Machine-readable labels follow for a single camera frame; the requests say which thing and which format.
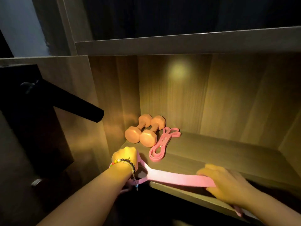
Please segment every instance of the bracelet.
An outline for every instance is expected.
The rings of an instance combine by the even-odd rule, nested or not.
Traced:
[[[117,159],[117,160],[114,160],[114,162],[112,162],[110,164],[109,168],[118,162],[126,163],[127,165],[129,165],[132,168],[133,181],[135,183],[136,190],[138,190],[138,184],[136,183],[136,179],[135,179],[136,169],[135,169],[134,164],[129,159]]]

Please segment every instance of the dumbbell handle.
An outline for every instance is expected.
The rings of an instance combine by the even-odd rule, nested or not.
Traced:
[[[159,128],[159,124],[158,123],[155,123],[154,125],[152,125],[152,127],[151,127],[151,131],[153,131],[154,133],[156,133],[156,131],[158,130],[158,128]]]
[[[145,122],[145,121],[142,121],[141,123],[139,123],[139,124],[137,125],[137,128],[139,128],[139,129],[141,130],[142,128],[144,128],[145,125],[146,125],[146,122]]]

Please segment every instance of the dumbbell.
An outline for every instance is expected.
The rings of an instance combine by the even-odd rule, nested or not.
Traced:
[[[163,129],[166,125],[164,117],[155,116],[151,121],[152,128],[144,130],[140,135],[140,142],[146,147],[152,147],[157,142],[156,131]]]
[[[126,139],[131,143],[138,143],[141,135],[141,129],[151,125],[152,117],[149,114],[143,114],[138,118],[137,127],[129,127],[124,133]]]

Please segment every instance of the shelf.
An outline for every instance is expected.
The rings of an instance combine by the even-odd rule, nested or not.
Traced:
[[[277,150],[185,132],[182,132],[181,137],[170,140],[166,155],[160,162],[149,160],[150,148],[141,143],[126,141],[121,148],[126,146],[135,147],[141,158],[153,169],[194,175],[205,163],[213,163],[239,171],[246,179],[259,185],[284,189],[293,194],[301,190],[300,177]],[[221,213],[236,216],[229,205],[208,197],[204,189],[172,187],[156,182],[150,182],[150,186]]]
[[[78,55],[300,52],[301,27],[76,42]]]

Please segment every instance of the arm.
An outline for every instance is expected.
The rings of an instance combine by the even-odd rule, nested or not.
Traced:
[[[137,169],[136,154],[135,148],[126,147],[115,152],[112,159],[130,158]],[[131,174],[132,169],[126,163],[114,164],[59,205],[38,226],[102,225]]]
[[[207,190],[216,198],[250,211],[266,225],[297,226],[301,224],[299,213],[255,189],[238,172],[206,164],[205,168],[199,170],[197,174],[214,180],[216,187],[209,187]]]

